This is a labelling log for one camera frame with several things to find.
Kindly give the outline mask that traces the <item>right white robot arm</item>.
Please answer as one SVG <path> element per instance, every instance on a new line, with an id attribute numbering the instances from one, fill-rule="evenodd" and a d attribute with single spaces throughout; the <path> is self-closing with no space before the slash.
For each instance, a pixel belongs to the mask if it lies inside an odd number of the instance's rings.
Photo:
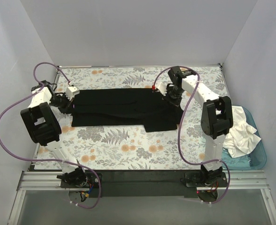
<path id="1" fill-rule="evenodd" d="M 163 99 L 179 106 L 186 91 L 202 107 L 201 128 L 206 138 L 205 157 L 200 165 L 200 181 L 213 185 L 222 176 L 222 149 L 226 135 L 233 126 L 232 103 L 228 96 L 219 96 L 200 82 L 199 74 L 179 66 L 168 71 L 170 84 L 159 88 Z"/>

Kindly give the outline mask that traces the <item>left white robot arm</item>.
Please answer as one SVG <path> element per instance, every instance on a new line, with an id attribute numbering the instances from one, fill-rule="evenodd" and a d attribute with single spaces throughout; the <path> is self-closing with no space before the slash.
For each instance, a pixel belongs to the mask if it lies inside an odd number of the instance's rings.
<path id="1" fill-rule="evenodd" d="M 84 169 L 78 165 L 78 160 L 68 150 L 63 149 L 60 140 L 61 126 L 51 109 L 54 106 L 66 113 L 71 109 L 73 100 L 80 90 L 70 85 L 64 93 L 56 94 L 50 82 L 44 80 L 33 87 L 31 93 L 33 97 L 30 105 L 20 112 L 31 139 L 58 160 L 62 170 L 59 179 L 69 185 L 84 187 L 88 183 L 88 177 Z"/>

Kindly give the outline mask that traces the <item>black t shirt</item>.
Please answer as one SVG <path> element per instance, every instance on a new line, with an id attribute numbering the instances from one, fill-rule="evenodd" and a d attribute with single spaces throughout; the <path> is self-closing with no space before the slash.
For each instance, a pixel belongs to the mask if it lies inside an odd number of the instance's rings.
<path id="1" fill-rule="evenodd" d="M 142 125 L 146 132 L 176 130 L 183 110 L 145 88 L 81 90 L 74 99 L 73 127 Z"/>

